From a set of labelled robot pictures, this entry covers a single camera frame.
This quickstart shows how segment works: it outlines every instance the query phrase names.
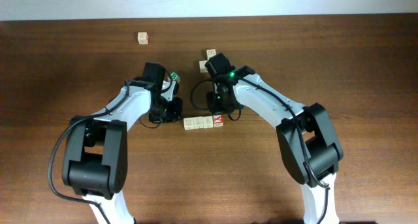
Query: toy block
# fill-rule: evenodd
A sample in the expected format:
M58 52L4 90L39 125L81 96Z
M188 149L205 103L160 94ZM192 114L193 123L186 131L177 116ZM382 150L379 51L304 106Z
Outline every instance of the toy block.
M214 127L214 119L212 116L205 116L203 117L203 127L205 129L213 128Z
M207 55L208 60L209 60L209 58L211 58L211 57L213 57L213 56L216 55L216 50L207 50L206 51L206 55Z
M223 116L222 115L216 115L216 116L213 116L213 118L214 118L214 127L223 126Z
M139 44L148 44L148 34L146 32L138 32Z
M206 73L208 72L208 70L206 69L206 67L204 66L204 64L206 64L207 61L199 61L199 68L201 69L201 73Z
M171 73L171 78L172 78L173 81L177 81L177 83L180 82L180 76L178 76L178 74L175 73L175 72Z
M193 124L193 118L184 118L183 122L184 122L184 129L185 130L195 129L195 126Z
M203 117L193 117L193 126L195 129L203 129Z

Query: cube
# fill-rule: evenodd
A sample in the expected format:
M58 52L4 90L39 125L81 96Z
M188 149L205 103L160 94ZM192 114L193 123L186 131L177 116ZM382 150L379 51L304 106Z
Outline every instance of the cube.
M216 115L216 116L213 116L213 118L214 118L214 127L223 126L223 116L222 115Z
M195 129L203 129L203 117L193 117L193 126Z
M172 80L173 80L173 81L177 81L177 83L179 83L179 82L180 82L180 76L178 76L178 74L177 74L177 73L175 73L175 72L172 72L172 73L171 73L171 78L172 78Z
M206 73L208 72L208 70L206 69L206 67L204 66L204 64L206 64L207 61L199 61L199 68L201 69L201 73Z
M139 44L148 44L148 34L146 32L138 32Z
M185 130L195 129L195 126L193 124L193 118L184 118L183 122L184 122L184 129Z
M214 119L212 116L205 116L203 117L203 127L205 129L213 128L214 127Z
M209 58L216 55L216 50L207 50L206 55L208 56L208 60L209 60Z

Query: black wire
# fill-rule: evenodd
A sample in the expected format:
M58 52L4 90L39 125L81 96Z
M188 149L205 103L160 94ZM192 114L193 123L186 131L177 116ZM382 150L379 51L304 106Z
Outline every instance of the black wire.
M232 121L237 121L241 118L241 109L238 109L238 117L236 119L233 119L233 117L231 116L231 113L228 114L228 118Z
M170 73L168 70L165 70L165 72L167 72L167 75L168 75L168 76L169 76L169 78L170 78L170 85L169 85L169 87L168 87L168 88L166 88L166 89L162 90L162 91L161 91L161 93L165 93L165 92L167 92L167 91L171 88L171 84L172 84L172 76L171 76L171 73Z
M147 128L149 128L149 129L156 129L156 128L158 128L161 124L162 124L162 122L163 122L163 119L162 118L159 118L159 123L157 124L157 126L155 126L155 127L150 127L150 126L147 126L147 125L144 125L144 123L142 122L142 120L141 120L141 117L139 117L139 122L144 126L144 127L147 127Z
M317 224L320 224L324 218L325 218L325 214L327 214L327 209L328 209L328 194L329 194L329 190L330 188L325 188L325 203L324 203L324 210L322 211L322 215L321 218L319 218L319 221L317 222Z
M85 122L87 120L90 120L90 119L93 119L93 118L96 118L96 117L105 116L105 115L111 113L112 111L114 111L115 109L117 109L120 106L120 104L122 104L122 102L124 102L126 100L126 98L128 98L128 96L129 96L129 85L127 84L126 81L125 81L125 86L126 86L125 95L111 109L108 110L107 108L105 108L105 112L103 112L103 113L98 113L98 114L94 114L94 115L90 115L90 116L83 117L83 118L79 119L78 121L76 121L75 123L73 123L70 126L68 126L66 130L64 130L63 134L58 138L58 141L56 142L56 144L55 144L55 146L54 146L54 148L52 150L52 154L51 154L50 161L49 161L49 165L48 165L48 182L49 182L49 185L50 185L50 188L51 188L52 192L56 196L58 196L59 198L65 199L65 200L75 201L75 202L81 202L81 203L84 203L84 204L92 204L92 205L96 206L96 208L99 209L99 211L102 214L104 220L108 224L110 224L109 219L107 218L105 212L103 211L103 209L101 208L101 206L100 206L100 204L98 202L94 202L94 201L90 201L90 200L84 200L84 199L79 199L79 198L74 198L74 197L69 197L69 196L63 195L63 194L61 194L60 192L57 191L57 189L54 187L54 183L52 181L52 167L54 165L54 159L55 159L55 155L56 155L56 153L58 151L59 145L62 143L62 141L64 140L65 136L67 136L71 132L71 130L74 127L76 127L77 125L79 125L80 123L83 123L83 122Z
M197 105L195 105L195 102L193 102L193 93L195 92L196 88L199 85L201 85L203 82L206 82L206 81L212 82L212 87L214 89L214 100L212 101L212 104L208 108L200 108ZM190 91L190 102L193 105L193 107L195 107L197 110L210 110L210 109L212 109L215 106L215 101L216 101L216 96L215 96L215 83L212 81L211 78L202 80L199 83L195 84L195 86L193 86L193 88Z

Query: wood grain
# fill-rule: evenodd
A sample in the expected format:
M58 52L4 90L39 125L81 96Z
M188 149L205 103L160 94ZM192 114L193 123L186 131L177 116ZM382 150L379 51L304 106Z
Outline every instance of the wood grain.
M146 61L177 72L184 116L205 51L249 65L266 83L324 105L344 149L341 220L418 218L418 15L280 16L0 23L0 222L95 223L48 187L48 158L73 115L91 114ZM149 45L136 32L147 31ZM134 126L123 188L140 223L283 223L302 219L300 187L275 130L250 109L222 128ZM54 167L57 188L63 146Z

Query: wooden block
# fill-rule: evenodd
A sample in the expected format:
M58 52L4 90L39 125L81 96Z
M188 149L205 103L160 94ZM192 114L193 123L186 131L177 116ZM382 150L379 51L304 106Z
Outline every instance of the wooden block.
M216 55L216 50L207 50L206 55L208 56L208 60L209 60L209 58Z
M139 44L148 44L148 34L146 32L138 32Z
M199 68L201 69L201 73L206 73L208 72L208 70L206 69L206 67L204 66L204 64L206 64L207 61L199 61Z
M216 116L213 116L213 118L214 118L214 127L223 126L223 116L222 115L216 115Z
M214 127L214 119L212 116L205 116L203 117L203 127L205 129L209 129Z
M177 73L172 72L172 73L171 73L171 78L172 78L172 80L173 80L173 81L177 81L177 83L180 83L180 76L178 76L178 74L177 74Z
M193 124L193 118L184 118L183 122L184 122L184 129L185 130L195 129L195 126Z
M193 117L193 126L195 129L203 129L203 117Z

